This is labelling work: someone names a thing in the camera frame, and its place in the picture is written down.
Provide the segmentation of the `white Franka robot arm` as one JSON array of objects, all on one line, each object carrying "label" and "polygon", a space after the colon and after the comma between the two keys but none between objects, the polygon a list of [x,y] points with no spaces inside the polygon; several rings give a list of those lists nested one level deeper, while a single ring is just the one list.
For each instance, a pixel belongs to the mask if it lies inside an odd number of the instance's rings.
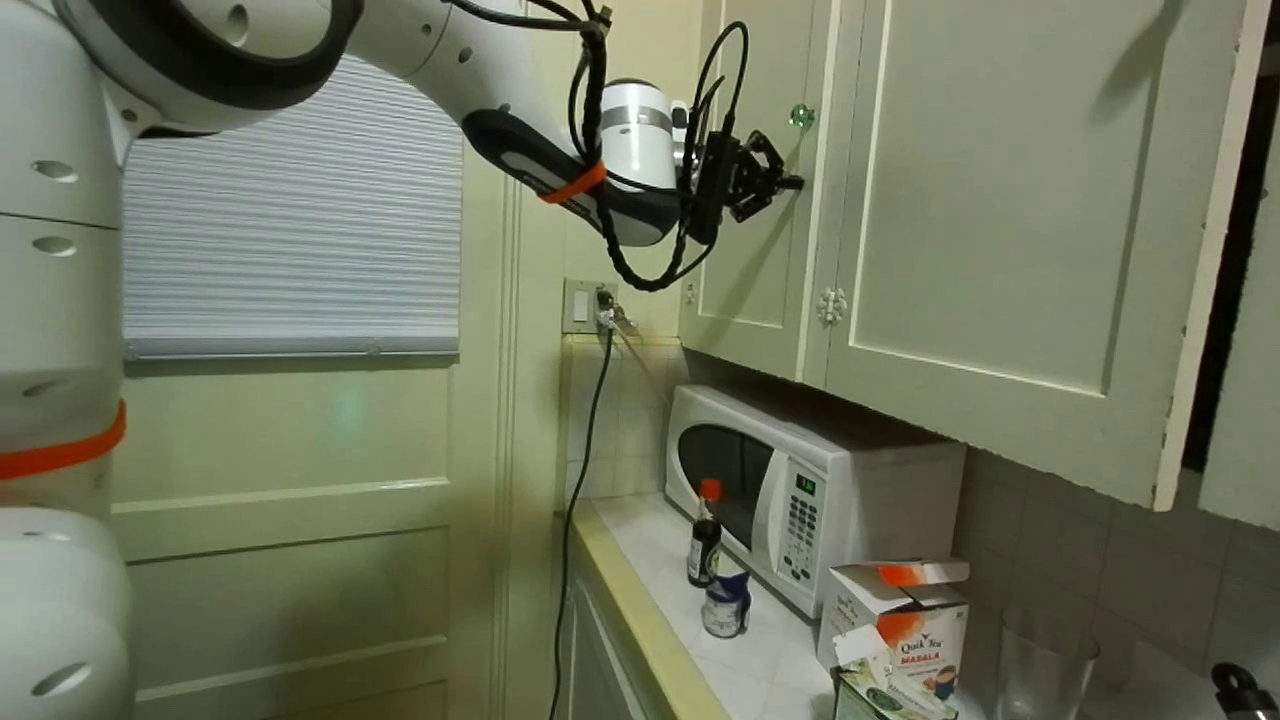
[{"label": "white Franka robot arm", "polygon": [[126,155],[283,125],[356,56],[616,254],[704,241],[737,154],[612,81],[612,30],[556,0],[3,0],[3,720],[130,715],[130,584],[98,512],[126,433]]}]

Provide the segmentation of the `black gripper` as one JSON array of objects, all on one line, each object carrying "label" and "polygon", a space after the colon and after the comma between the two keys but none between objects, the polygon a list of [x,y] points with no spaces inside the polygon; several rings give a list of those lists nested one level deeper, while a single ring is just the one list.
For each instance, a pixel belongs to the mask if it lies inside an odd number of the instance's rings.
[{"label": "black gripper", "polygon": [[682,233],[698,243],[710,243],[720,217],[742,226],[771,204],[777,194],[799,194],[802,175],[783,168],[779,149],[757,129],[742,142],[714,134],[704,146],[704,163],[682,213]]}]

